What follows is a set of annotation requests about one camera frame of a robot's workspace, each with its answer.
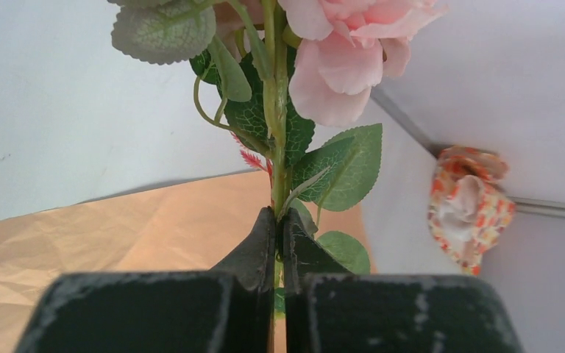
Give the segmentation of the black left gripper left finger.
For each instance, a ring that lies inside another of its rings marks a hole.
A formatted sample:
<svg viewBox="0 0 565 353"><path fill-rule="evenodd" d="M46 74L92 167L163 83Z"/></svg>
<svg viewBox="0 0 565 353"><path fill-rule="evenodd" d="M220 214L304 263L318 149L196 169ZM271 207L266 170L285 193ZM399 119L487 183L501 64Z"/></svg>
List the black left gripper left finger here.
<svg viewBox="0 0 565 353"><path fill-rule="evenodd" d="M272 352L276 218L204 271L75 272L45 290L17 352Z"/></svg>

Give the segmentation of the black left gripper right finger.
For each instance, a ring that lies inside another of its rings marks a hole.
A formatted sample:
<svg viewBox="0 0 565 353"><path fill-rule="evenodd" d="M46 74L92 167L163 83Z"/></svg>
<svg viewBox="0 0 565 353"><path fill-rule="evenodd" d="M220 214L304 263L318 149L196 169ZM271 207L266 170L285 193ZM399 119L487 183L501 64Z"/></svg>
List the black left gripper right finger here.
<svg viewBox="0 0 565 353"><path fill-rule="evenodd" d="M465 275L353 274L282 219L289 352L522 352L493 287Z"/></svg>

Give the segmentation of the orange wrapping paper sheet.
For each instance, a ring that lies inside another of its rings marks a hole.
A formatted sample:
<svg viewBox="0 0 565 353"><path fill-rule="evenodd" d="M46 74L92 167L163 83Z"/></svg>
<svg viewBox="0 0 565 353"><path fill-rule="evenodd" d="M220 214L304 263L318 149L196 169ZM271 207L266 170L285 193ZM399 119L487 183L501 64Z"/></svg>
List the orange wrapping paper sheet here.
<svg viewBox="0 0 565 353"><path fill-rule="evenodd" d="M262 171L221 176L0 221L0 352L11 352L65 272L208 269L269 203Z"/></svg>

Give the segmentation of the pink flower bouquet green wrap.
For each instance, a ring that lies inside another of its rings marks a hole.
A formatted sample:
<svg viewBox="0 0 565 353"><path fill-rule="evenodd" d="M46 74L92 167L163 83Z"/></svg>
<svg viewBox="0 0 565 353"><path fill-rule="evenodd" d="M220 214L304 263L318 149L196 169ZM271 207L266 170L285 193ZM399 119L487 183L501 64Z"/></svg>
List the pink flower bouquet green wrap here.
<svg viewBox="0 0 565 353"><path fill-rule="evenodd" d="M381 124L356 126L372 90L403 75L436 1L119 1L112 45L152 65L189 62L193 102L269 175L277 218L343 212L380 173Z"/></svg>

